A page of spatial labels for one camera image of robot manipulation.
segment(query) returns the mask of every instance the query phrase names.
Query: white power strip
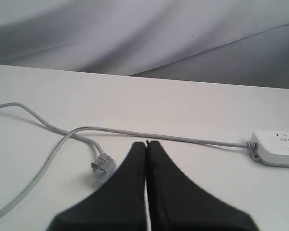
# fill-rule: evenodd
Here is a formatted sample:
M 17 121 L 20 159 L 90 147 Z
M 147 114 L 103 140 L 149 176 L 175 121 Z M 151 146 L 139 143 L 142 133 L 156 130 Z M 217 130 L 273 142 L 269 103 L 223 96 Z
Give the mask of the white power strip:
M 258 144 L 253 160 L 289 167 L 289 132 L 260 130 L 253 133 L 250 141 Z

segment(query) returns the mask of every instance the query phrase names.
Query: white table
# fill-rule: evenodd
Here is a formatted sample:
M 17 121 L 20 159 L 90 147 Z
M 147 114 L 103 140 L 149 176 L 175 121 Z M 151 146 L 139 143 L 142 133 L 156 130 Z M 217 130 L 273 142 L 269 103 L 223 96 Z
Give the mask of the white table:
M 0 66 L 0 103 L 21 102 L 67 130 L 92 125 L 228 142 L 253 130 L 289 130 L 289 90 Z M 20 108 L 0 109 L 0 208 L 32 179 L 62 136 Z M 86 132 L 118 165 L 134 141 Z M 161 141 L 195 183 L 252 215 L 262 231 L 289 231 L 289 168 L 247 150 Z M 0 219 L 0 231 L 43 231 L 96 188 L 89 148 L 69 140 L 34 190 Z

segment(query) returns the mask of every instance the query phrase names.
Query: power strip socket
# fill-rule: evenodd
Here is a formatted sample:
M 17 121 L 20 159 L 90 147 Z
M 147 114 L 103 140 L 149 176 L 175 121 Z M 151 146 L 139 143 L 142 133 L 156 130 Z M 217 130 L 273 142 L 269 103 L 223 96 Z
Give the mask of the power strip socket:
M 253 160 L 266 165 L 289 167 L 289 132 L 255 131 L 250 139 L 258 144 Z

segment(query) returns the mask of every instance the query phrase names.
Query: gray cable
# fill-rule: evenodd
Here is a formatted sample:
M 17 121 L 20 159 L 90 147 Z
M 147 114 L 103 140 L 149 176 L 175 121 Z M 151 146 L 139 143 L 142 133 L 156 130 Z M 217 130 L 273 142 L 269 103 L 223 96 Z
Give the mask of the gray cable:
M 44 120 L 41 116 L 39 116 L 36 112 L 34 112 L 32 109 L 30 109 L 29 107 L 27 107 L 26 105 L 23 105 L 22 103 L 16 103 L 16 102 L 12 102 L 12 103 L 3 103 L 0 104 L 0 108 L 4 108 L 4 107 L 11 107 L 11 106 L 17 106 L 20 107 L 22 109 L 24 109 L 25 111 L 27 111 L 28 113 L 30 113 L 31 115 L 33 115 L 39 122 L 41 122 L 43 125 L 45 125 L 46 127 L 48 127 L 51 131 L 62 134 L 62 135 L 66 135 L 69 132 L 66 130 L 63 130 L 61 128 L 58 128 L 50 123 L 48 123 L 46 120 Z M 90 146 L 94 146 L 97 151 L 99 152 L 99 155 L 104 154 L 104 151 L 102 149 L 102 147 L 94 140 L 91 140 L 87 137 L 84 136 L 80 136 L 80 135 L 73 135 L 73 138 L 86 142 L 88 143 Z
M 143 138 L 150 138 L 150 139 L 180 141 L 180 142 L 187 142 L 187 143 L 217 145 L 217 146 L 225 146 L 225 147 L 249 148 L 252 150 L 255 150 L 257 148 L 257 143 L 251 143 L 251 142 L 248 142 L 245 144 L 244 143 L 227 143 L 227 142 L 218 142 L 218 141 L 197 140 L 197 139 L 183 138 L 183 137 L 176 137 L 176 136 L 148 134 L 148 133 L 126 131 L 126 130 L 119 130 L 119 129 L 112 129 L 112 128 L 101 128 L 101 127 L 80 127 L 80 128 L 76 128 L 76 129 L 72 130 L 71 132 L 67 132 L 63 129 L 57 128 L 57 127 L 49 124 L 47 121 L 42 119 L 38 114 L 36 114 L 30 108 L 26 107 L 25 105 L 23 105 L 21 103 L 5 103 L 5 104 L 1 104 L 0 108 L 8 107 L 8 106 L 19 106 L 19 107 L 25 109 L 27 112 L 32 114 L 36 119 L 38 119 L 42 124 L 49 127 L 51 130 L 53 130 L 55 132 L 65 134 L 65 136 L 55 146 L 55 148 L 50 153 L 50 155 L 48 156 L 44 165 L 39 170 L 39 172 L 36 174 L 34 179 L 26 186 L 26 188 L 16 198 L 14 198 L 10 203 L 8 203 L 3 209 L 0 210 L 0 218 L 3 217 L 5 214 L 7 214 L 10 210 L 12 210 L 35 187 L 35 185 L 38 183 L 38 181 L 42 178 L 42 176 L 47 171 L 47 169 L 48 169 L 49 165 L 51 164 L 51 162 L 53 161 L 55 155 L 57 154 L 57 152 L 59 151 L 61 146 L 66 142 L 66 140 L 68 140 L 70 137 L 73 137 L 73 138 L 76 138 L 78 140 L 90 143 L 90 144 L 93 144 L 93 143 L 97 144 L 95 141 L 92 141 L 91 139 L 87 139 L 83 136 L 76 135 L 75 133 L 77 133 L 79 131 L 84 131 L 84 130 L 103 131 L 103 132 L 124 134 L 124 135 L 129 135 L 129 136 L 143 137 Z M 100 147 L 99 144 L 97 144 L 97 147 L 99 147 L 101 150 L 100 154 L 104 154 L 103 149 Z

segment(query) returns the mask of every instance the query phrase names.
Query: power cord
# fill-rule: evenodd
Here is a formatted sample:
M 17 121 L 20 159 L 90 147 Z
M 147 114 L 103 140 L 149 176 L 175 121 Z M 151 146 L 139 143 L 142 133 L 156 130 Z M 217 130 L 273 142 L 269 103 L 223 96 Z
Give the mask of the power cord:
M 149 133 L 126 131 L 126 130 L 119 130 L 119 129 L 112 129 L 112 128 L 101 128 L 101 127 L 80 127 L 80 128 L 76 128 L 76 129 L 68 132 L 66 130 L 55 127 L 54 125 L 48 123 L 46 120 L 44 120 L 42 117 L 40 117 L 33 110 L 31 110 L 30 108 L 28 108 L 27 106 L 25 106 L 21 103 L 0 104 L 0 108 L 9 107 L 9 106 L 18 106 L 18 107 L 23 108 L 24 110 L 29 112 L 31 115 L 33 115 L 37 120 L 39 120 L 43 125 L 48 127 L 51 131 L 56 132 L 56 133 L 60 133 L 60 134 L 64 134 L 65 136 L 55 146 L 55 148 L 50 153 L 50 155 L 48 156 L 44 165 L 39 170 L 39 172 L 36 174 L 34 179 L 26 186 L 26 188 L 18 196 L 16 196 L 11 202 L 9 202 L 4 208 L 2 208 L 0 210 L 0 218 L 3 217 L 5 214 L 7 214 L 9 211 L 11 211 L 35 187 L 35 185 L 38 183 L 38 181 L 42 178 L 42 176 L 47 171 L 48 167 L 50 166 L 55 155 L 58 153 L 59 149 L 71 137 L 75 138 L 77 140 L 86 142 L 90 146 L 94 146 L 98 150 L 99 156 L 98 156 L 97 160 L 95 161 L 95 163 L 91 163 L 93 174 L 97 178 L 97 180 L 104 182 L 115 172 L 115 169 L 116 169 L 115 161 L 103 151 L 102 147 L 96 141 L 93 141 L 89 138 L 86 138 L 86 137 L 83 137 L 83 136 L 76 134 L 77 132 L 80 132 L 80 131 L 84 131 L 84 130 L 103 131 L 103 132 L 117 133 L 117 134 L 123 134 L 123 135 L 128 135 L 128 136 L 149 138 L 149 139 L 179 141 L 179 142 L 216 145 L 216 146 L 224 146 L 224 147 L 248 148 L 251 150 L 257 149 L 257 143 L 253 143 L 253 142 L 227 143 L 227 142 L 198 140 L 198 139 L 191 139 L 191 138 L 158 135 L 158 134 L 149 134 Z

